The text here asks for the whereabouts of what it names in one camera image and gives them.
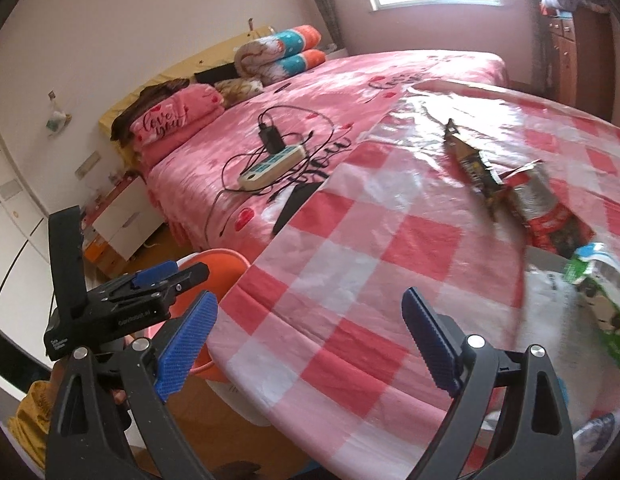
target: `green package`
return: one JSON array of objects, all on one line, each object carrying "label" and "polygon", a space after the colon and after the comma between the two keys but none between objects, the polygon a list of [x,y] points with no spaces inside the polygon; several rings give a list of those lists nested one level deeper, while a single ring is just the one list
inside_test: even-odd
[{"label": "green package", "polygon": [[564,280],[577,286],[580,303],[593,311],[601,339],[620,368],[620,262],[604,244],[591,243],[575,251]]}]

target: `plastic sheet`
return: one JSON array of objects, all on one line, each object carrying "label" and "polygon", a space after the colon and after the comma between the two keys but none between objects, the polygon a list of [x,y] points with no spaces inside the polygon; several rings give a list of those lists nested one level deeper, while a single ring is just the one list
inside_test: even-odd
[{"label": "plastic sheet", "polygon": [[[504,89],[416,85],[221,302],[209,340],[228,378],[340,478],[405,479],[449,406],[401,319],[408,287],[514,347],[524,228],[506,208],[490,221],[443,148],[450,118],[499,171],[545,160],[552,190],[620,254],[618,128]],[[596,410],[620,407],[617,383],[604,375]]]}]

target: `yellow cloth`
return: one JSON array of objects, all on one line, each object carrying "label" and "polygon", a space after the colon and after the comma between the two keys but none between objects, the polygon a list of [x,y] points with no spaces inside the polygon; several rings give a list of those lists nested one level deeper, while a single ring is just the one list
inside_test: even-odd
[{"label": "yellow cloth", "polygon": [[16,415],[8,420],[10,433],[41,469],[45,469],[47,434],[52,416],[52,407],[45,395],[47,385],[47,381],[33,383]]},{"label": "yellow cloth", "polygon": [[[171,66],[164,70],[160,74],[154,76],[152,79],[142,84],[134,90],[131,94],[126,95],[118,103],[112,106],[103,116],[98,120],[98,126],[101,131],[109,138],[112,130],[112,122],[116,119],[128,106],[132,105],[141,94],[141,90],[150,86],[160,83],[165,83],[170,79],[178,79],[181,77],[189,78],[197,72],[203,72],[217,66],[221,66],[227,63],[234,62],[234,53],[238,48],[248,41],[256,40],[263,36],[269,36],[274,33],[271,27],[259,27],[253,31],[239,34],[234,38],[222,41],[210,48],[206,48],[203,52],[194,54],[187,59]],[[136,161],[134,157],[134,150],[131,146],[121,148],[118,142],[113,142],[114,148],[119,152],[119,155],[123,158],[126,165],[129,167],[136,167]]]}]

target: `yellow headboard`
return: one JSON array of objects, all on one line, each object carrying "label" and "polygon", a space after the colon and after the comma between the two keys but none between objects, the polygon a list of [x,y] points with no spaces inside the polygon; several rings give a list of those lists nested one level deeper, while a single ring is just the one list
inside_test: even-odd
[{"label": "yellow headboard", "polygon": [[[176,65],[164,70],[160,74],[154,76],[149,81],[145,82],[139,88],[134,90],[131,94],[126,95],[118,103],[112,106],[107,112],[105,112],[98,120],[98,127],[109,139],[110,130],[112,129],[112,122],[116,119],[128,106],[139,98],[141,90],[144,88],[165,83],[170,79],[176,78],[189,78],[196,72],[203,72],[217,66],[221,66],[226,63],[234,62],[234,53],[241,45],[248,43],[248,41],[256,40],[256,38],[262,38],[263,36],[269,36],[274,33],[274,29],[271,27],[259,27],[251,32],[240,34],[229,40],[217,43],[215,46],[206,48],[203,52],[194,54],[188,57],[186,60],[176,63]],[[121,155],[125,161],[125,165],[128,167],[134,167],[134,152],[130,146],[122,148],[118,142],[112,143],[117,152]]]}]

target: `orange bucket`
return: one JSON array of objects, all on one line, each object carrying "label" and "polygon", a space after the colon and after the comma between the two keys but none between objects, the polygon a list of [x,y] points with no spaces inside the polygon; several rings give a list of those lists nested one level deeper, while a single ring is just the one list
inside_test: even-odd
[{"label": "orange bucket", "polygon": [[[179,265],[179,270],[187,269],[197,263],[204,263],[210,269],[210,276],[206,282],[197,285],[187,292],[177,296],[177,300],[170,307],[172,317],[181,316],[187,307],[195,300],[199,292],[209,290],[216,296],[216,300],[221,301],[227,294],[232,285],[248,270],[250,263],[244,256],[230,249],[210,249],[197,253],[187,258]],[[147,329],[148,337],[152,338],[159,331],[163,323],[158,323]],[[207,345],[203,345],[199,356],[194,361],[190,369],[190,375],[198,375],[203,379],[228,383],[228,379],[223,372],[215,366]]]}]

